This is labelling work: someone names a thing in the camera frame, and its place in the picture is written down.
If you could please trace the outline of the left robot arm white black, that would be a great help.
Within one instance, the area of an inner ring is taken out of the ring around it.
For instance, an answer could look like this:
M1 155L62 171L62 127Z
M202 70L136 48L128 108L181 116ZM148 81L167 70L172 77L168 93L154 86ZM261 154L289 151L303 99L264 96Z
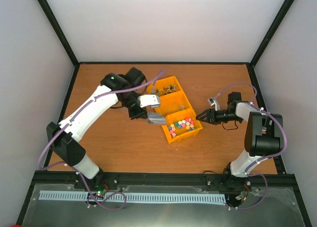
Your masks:
M47 125L48 146L66 165L84 176L91 188L103 183L101 168L92 161L80 140L99 117L117 103L128 109L130 118L147 118L140 106L138 89L146 88L144 73L135 67L126 74L107 74L92 95L71 115L59 123Z

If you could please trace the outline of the silver metal scoop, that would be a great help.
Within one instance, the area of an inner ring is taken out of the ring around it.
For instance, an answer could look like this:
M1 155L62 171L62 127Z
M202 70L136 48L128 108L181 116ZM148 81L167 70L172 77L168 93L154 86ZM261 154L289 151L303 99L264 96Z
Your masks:
M148 113L148 123L150 124L158 124L158 125L166 125L166 119L163 115L159 113L150 112Z

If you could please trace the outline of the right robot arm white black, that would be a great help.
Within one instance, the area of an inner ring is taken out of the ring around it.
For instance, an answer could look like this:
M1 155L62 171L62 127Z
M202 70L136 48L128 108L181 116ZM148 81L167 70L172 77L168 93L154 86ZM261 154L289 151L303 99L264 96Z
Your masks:
M247 122L244 150L236 160L228 163L222 174L222 186L235 190L246 183L248 175L258 164L284 148L283 117L255 108L242 100L240 92L228 94L226 109L221 110L215 98L210 98L209 103L211 108L197 115L196 120L212 125Z

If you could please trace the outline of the yellow three-compartment bin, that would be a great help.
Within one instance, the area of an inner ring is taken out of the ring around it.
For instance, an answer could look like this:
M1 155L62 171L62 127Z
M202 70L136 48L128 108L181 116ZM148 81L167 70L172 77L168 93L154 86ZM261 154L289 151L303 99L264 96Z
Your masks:
M175 76L157 80L149 85L147 92L155 94L156 89L161 89L169 85L175 85L177 92L160 96L160 107L155 108L155 112L165 117L167 124L162 125L162 129L169 144L174 142L180 142L185 138L195 137L199 131L203 129L201 123L196 120L196 113L191 106L183 88ZM186 117L190 117L195 124L196 129L181 134L175 138L171 138L167 126L175 121L182 120Z

